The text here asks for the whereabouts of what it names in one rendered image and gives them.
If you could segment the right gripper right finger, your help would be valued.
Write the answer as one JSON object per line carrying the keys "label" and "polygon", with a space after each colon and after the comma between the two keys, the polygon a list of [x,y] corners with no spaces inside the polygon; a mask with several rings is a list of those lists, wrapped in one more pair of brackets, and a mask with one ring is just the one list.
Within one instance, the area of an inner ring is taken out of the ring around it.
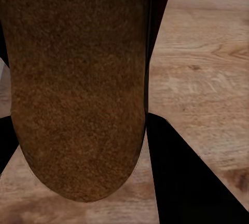
{"label": "right gripper right finger", "polygon": [[146,132],[160,224],[249,224],[249,212],[170,123],[148,113]]}

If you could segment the sandal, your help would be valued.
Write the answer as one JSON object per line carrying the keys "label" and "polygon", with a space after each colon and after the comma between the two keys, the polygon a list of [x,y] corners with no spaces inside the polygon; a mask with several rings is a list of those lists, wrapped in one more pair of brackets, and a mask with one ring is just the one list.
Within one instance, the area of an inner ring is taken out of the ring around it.
{"label": "sandal", "polygon": [[53,192],[96,202],[131,176],[167,2],[0,0],[13,128],[30,169]]}

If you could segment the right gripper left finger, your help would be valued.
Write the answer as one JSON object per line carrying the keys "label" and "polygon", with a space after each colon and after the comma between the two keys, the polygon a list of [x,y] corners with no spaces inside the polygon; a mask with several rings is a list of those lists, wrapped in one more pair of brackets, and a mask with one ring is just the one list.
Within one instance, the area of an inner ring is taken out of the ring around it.
{"label": "right gripper left finger", "polygon": [[11,116],[0,118],[0,175],[19,146]]}

